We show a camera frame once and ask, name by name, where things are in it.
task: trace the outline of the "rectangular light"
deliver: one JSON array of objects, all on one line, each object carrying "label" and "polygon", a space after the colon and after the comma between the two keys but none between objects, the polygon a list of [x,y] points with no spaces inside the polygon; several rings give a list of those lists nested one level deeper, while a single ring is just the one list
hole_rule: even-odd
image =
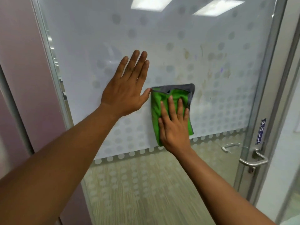
[{"label": "rectangular light", "polygon": [[172,0],[133,0],[131,8],[161,12]]},{"label": "rectangular light", "polygon": [[213,0],[193,15],[199,16],[219,16],[224,12],[244,3],[239,0]]}]

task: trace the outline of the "person's left hand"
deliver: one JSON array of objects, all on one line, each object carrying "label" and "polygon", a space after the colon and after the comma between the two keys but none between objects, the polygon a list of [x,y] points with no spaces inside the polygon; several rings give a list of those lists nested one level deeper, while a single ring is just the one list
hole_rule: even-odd
[{"label": "person's left hand", "polygon": [[143,51],[139,61],[140,52],[135,50],[128,62],[125,56],[111,81],[103,91],[100,107],[108,108],[109,112],[116,118],[137,111],[148,100],[151,88],[141,94],[142,87],[147,77],[149,61],[146,60],[147,52]]}]

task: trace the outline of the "folded cloth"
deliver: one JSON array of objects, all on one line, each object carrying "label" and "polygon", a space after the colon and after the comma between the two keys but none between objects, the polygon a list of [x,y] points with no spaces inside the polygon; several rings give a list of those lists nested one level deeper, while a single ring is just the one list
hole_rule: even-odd
[{"label": "folded cloth", "polygon": [[[177,112],[178,99],[181,98],[183,102],[183,113],[186,108],[190,108],[192,98],[195,92],[194,84],[186,85],[166,85],[160,87],[153,87],[151,91],[151,113],[152,113],[152,123],[155,132],[156,141],[159,146],[162,146],[159,136],[159,126],[158,118],[161,117],[160,102],[163,101],[167,112],[169,113],[168,98],[172,95],[175,109]],[[193,135],[193,128],[188,120],[188,132],[189,135]]]}]

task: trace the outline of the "hand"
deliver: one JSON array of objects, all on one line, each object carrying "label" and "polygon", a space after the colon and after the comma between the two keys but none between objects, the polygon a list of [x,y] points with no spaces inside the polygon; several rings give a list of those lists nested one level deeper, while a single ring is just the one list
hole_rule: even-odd
[{"label": "hand", "polygon": [[147,52],[143,51],[139,61],[140,52],[135,50],[128,62],[125,56],[111,81],[103,91],[100,107],[108,108],[109,112],[117,119],[137,111],[148,100],[151,88],[141,94],[142,87],[147,77],[149,61],[146,60]]},{"label": "hand", "polygon": [[178,100],[177,114],[173,96],[168,98],[168,103],[171,119],[163,102],[160,102],[161,117],[158,119],[160,140],[169,152],[176,155],[177,153],[191,149],[188,133],[189,109],[185,110],[183,116],[182,99]]}]

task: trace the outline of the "glass door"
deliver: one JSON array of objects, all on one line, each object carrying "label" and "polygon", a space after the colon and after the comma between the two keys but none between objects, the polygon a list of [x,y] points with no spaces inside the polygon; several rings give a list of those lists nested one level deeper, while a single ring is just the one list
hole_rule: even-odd
[{"label": "glass door", "polygon": [[[270,38],[279,29],[276,0],[33,3],[67,127],[99,105],[123,56],[146,50],[144,87],[195,84],[192,148],[239,190],[238,161],[248,156],[243,143],[254,136],[249,121],[257,117],[268,72],[262,67],[270,65]],[[150,110],[148,101],[118,121],[84,177],[94,224],[214,224],[179,163],[157,147]],[[243,147],[221,149],[232,143]]]}]

